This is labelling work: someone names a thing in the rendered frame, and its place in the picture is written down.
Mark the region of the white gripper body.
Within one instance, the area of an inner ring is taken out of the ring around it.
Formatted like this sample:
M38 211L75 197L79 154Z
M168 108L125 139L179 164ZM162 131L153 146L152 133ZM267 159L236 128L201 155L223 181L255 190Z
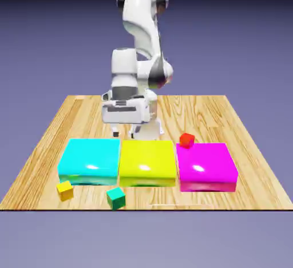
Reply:
M143 124L151 119L145 98L102 102L102 120L108 124Z

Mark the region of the small red cube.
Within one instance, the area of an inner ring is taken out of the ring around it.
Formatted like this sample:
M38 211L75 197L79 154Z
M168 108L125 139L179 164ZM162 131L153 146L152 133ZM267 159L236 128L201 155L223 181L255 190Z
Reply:
M190 133L183 133L179 138L179 144L183 148L190 148L195 142L195 136Z

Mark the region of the small green cube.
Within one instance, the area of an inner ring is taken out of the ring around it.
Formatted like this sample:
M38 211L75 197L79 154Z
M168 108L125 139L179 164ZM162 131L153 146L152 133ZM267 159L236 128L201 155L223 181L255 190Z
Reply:
M106 198L112 210L118 210L126 205L125 194L120 187L107 191Z

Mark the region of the small yellow cube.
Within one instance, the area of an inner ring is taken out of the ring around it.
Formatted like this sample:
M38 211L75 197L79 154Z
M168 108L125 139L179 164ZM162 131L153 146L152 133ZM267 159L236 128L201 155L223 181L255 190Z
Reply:
M73 197L73 186L71 185L70 181L65 181L59 183L56 186L59 198L62 202L69 200Z

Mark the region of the large yellow box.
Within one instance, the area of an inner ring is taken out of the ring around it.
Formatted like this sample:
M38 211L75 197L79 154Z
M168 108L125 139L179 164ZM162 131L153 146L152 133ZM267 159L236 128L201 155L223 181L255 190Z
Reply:
M173 187L177 168L170 140L124 140L119 177L121 187Z

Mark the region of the large cyan box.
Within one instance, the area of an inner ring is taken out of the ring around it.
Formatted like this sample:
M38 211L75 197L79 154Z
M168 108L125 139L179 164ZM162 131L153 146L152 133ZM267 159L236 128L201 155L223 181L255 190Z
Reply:
M61 183L114 186L120 161L119 139L70 139L58 164Z

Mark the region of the large magenta box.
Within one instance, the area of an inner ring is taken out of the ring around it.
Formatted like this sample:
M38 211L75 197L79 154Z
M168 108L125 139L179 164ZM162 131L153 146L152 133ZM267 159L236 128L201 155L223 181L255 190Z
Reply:
M234 192L238 171L224 143L176 145L180 191Z

